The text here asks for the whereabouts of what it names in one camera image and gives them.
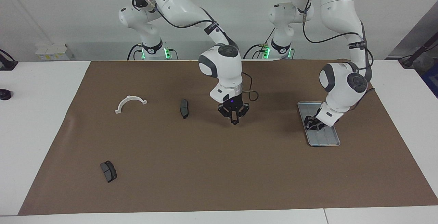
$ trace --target black device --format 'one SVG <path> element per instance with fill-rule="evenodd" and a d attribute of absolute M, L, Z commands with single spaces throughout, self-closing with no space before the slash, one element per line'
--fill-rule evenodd
<path fill-rule="evenodd" d="M 0 52 L 5 54 L 7 57 L 10 57 L 12 61 L 6 60 L 6 58 L 0 54 L 0 62 L 3 66 L 0 68 L 0 71 L 12 71 L 18 64 L 18 61 L 14 60 L 8 53 L 0 49 Z"/>
<path fill-rule="evenodd" d="M 189 102 L 186 99 L 181 100 L 180 112 L 183 116 L 183 119 L 187 119 L 187 117 L 189 116 Z"/>
<path fill-rule="evenodd" d="M 0 100 L 7 101 L 12 98 L 12 92 L 4 89 L 0 89 Z"/>
<path fill-rule="evenodd" d="M 110 161 L 101 163 L 100 168 L 102 169 L 103 174 L 105 175 L 105 179 L 108 183 L 117 179 L 116 169 L 114 168 L 114 165 Z"/>

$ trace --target white semicircular bracket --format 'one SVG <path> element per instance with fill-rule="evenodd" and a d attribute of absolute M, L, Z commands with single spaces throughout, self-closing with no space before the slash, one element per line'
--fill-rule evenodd
<path fill-rule="evenodd" d="M 125 99 L 123 99 L 119 104 L 119 109 L 116 110 L 116 113 L 122 113 L 122 107 L 129 101 L 140 101 L 143 105 L 147 104 L 146 100 L 141 99 L 138 96 L 127 96 Z"/>

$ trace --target green led light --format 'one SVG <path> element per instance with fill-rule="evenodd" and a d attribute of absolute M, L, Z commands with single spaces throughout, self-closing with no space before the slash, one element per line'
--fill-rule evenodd
<path fill-rule="evenodd" d="M 166 48 L 164 48 L 164 53 L 166 54 L 166 59 L 170 59 L 171 54 Z"/>
<path fill-rule="evenodd" d="M 265 48 L 265 52 L 263 53 L 263 57 L 265 59 L 269 59 L 269 53 L 271 52 L 271 49 L 269 47 Z"/>

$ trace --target brown paper mat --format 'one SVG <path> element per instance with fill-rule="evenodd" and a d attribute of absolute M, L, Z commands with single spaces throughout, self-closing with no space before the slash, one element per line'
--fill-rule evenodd
<path fill-rule="evenodd" d="M 336 124 L 340 147 L 308 146 L 297 102 L 325 99 L 325 64 L 244 62 L 260 99 L 233 126 L 197 62 L 92 62 L 19 214 L 438 205 L 375 92 Z M 128 95 L 149 104 L 116 115 Z"/>

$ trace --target white plastic part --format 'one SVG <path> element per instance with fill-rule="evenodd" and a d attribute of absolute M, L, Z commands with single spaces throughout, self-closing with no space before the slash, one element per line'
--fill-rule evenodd
<path fill-rule="evenodd" d="M 202 63 L 199 63 L 199 69 L 201 70 L 201 72 L 207 76 L 211 76 L 213 73 L 211 71 L 211 69 L 208 66 L 205 66 Z"/>
<path fill-rule="evenodd" d="M 343 112 L 337 112 L 336 110 L 331 109 L 326 102 L 322 103 L 320 109 L 321 110 L 319 111 L 318 115 L 316 115 L 316 118 L 329 127 L 334 126 L 336 121 L 338 121 L 344 115 Z"/>
<path fill-rule="evenodd" d="M 119 109 L 116 110 L 116 113 L 122 113 L 122 107 L 129 101 L 140 101 L 143 105 L 147 104 L 146 100 L 141 99 L 138 96 L 127 96 L 125 99 L 123 99 L 119 104 Z"/>
<path fill-rule="evenodd" d="M 217 84 L 216 87 L 210 92 L 210 97 L 216 102 L 224 103 L 226 100 L 238 96 L 242 93 L 242 84 L 233 88 L 223 87 L 221 84 Z"/>
<path fill-rule="evenodd" d="M 319 82 L 324 88 L 328 86 L 329 79 L 327 79 L 327 74 L 325 74 L 325 71 L 321 71 L 319 73 Z"/>

